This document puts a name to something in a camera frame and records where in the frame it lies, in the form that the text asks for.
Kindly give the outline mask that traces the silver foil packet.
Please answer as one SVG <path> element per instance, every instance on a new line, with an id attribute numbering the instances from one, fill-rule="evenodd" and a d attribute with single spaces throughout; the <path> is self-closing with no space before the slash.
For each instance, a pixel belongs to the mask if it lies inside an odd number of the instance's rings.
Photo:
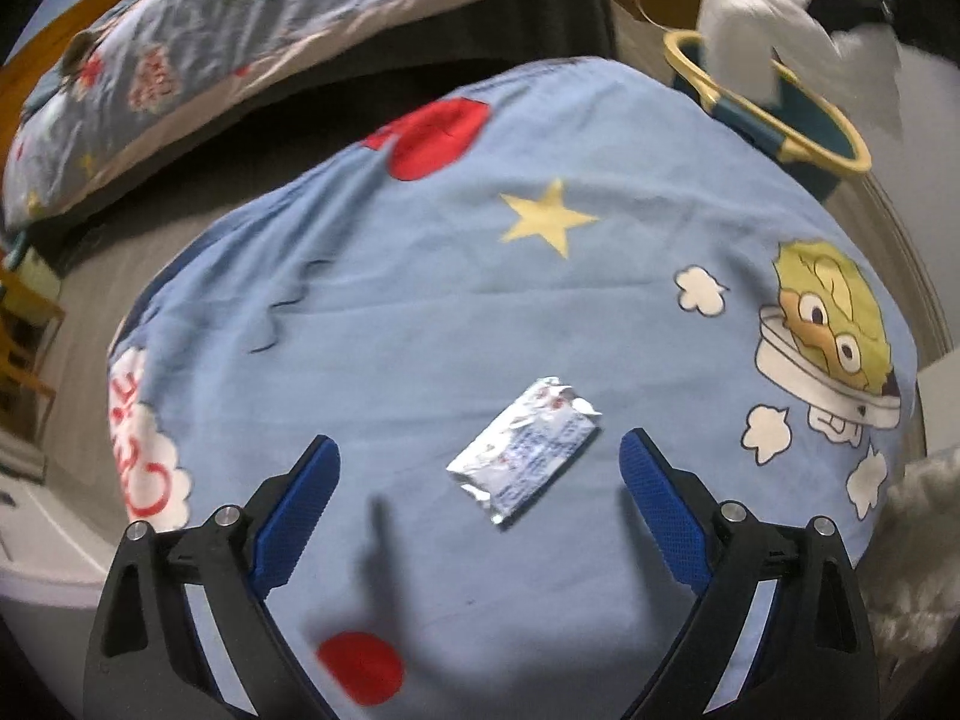
<path id="1" fill-rule="evenodd" d="M 596 406 L 558 377 L 531 383 L 448 465 L 495 527 L 514 520 L 592 440 Z"/>

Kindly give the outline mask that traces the white tissue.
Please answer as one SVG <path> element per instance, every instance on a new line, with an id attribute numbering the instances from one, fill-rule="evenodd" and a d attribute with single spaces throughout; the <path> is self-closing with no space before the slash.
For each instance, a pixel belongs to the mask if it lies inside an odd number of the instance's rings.
<path id="1" fill-rule="evenodd" d="M 701 18 L 704 68 L 757 104 L 781 99 L 776 64 L 858 124 L 901 133 L 900 50 L 887 23 L 837 32 L 810 13 L 812 0 L 711 0 Z"/>

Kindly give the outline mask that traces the teal yellow-rimmed trash bin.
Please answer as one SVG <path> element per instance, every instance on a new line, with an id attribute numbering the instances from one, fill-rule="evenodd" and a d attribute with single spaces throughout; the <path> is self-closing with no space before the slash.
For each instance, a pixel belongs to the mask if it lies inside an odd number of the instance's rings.
<path id="1" fill-rule="evenodd" d="M 771 62 L 775 100 L 758 104 L 713 80 L 703 66 L 703 41 L 696 31 L 667 31 L 662 43 L 672 88 L 778 163 L 820 203 L 843 181 L 859 181 L 871 172 L 871 152 L 850 119 L 809 91 L 786 65 Z"/>

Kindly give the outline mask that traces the green white small bin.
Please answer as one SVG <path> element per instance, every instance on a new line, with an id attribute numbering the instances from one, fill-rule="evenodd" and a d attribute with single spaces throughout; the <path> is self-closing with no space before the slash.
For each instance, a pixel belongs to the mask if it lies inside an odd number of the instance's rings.
<path id="1" fill-rule="evenodd" d="M 26 238 L 18 238 L 11 249 L 3 255 L 3 266 L 20 278 L 26 288 L 43 296 L 48 301 L 57 302 L 62 293 L 62 278 L 53 271 L 43 255 L 39 254 Z"/>

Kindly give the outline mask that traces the blue cartoon cloth foreground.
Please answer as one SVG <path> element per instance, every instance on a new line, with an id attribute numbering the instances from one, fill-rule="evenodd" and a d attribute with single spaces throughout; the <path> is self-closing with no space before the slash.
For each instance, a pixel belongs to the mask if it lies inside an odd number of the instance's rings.
<path id="1" fill-rule="evenodd" d="M 690 611 L 622 437 L 770 522 L 866 549 L 918 351 L 861 250 L 685 94 L 534 64 L 223 216 L 109 356 L 132 517 L 190 527 L 316 436 L 342 475 L 268 606 L 345 718 L 617 718 Z M 495 527 L 446 465 L 531 383 L 601 411 Z"/>

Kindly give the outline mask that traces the wooden bed headboard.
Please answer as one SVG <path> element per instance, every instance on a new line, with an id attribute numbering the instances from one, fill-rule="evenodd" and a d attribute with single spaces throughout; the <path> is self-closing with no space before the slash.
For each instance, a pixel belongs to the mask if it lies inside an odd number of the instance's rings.
<path id="1" fill-rule="evenodd" d="M 2 161 L 7 160 L 20 123 L 21 107 L 39 78 L 64 54 L 77 32 L 89 28 L 121 0 L 80 0 L 53 18 L 2 67 Z"/>

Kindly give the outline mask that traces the blue cartoon duvet on bed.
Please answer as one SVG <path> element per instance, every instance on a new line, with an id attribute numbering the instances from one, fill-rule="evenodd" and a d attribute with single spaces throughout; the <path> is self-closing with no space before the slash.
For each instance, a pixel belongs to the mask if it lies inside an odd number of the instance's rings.
<path id="1" fill-rule="evenodd" d="M 477 0 L 122 0 L 21 106 L 5 231 L 62 215 L 290 76 Z"/>

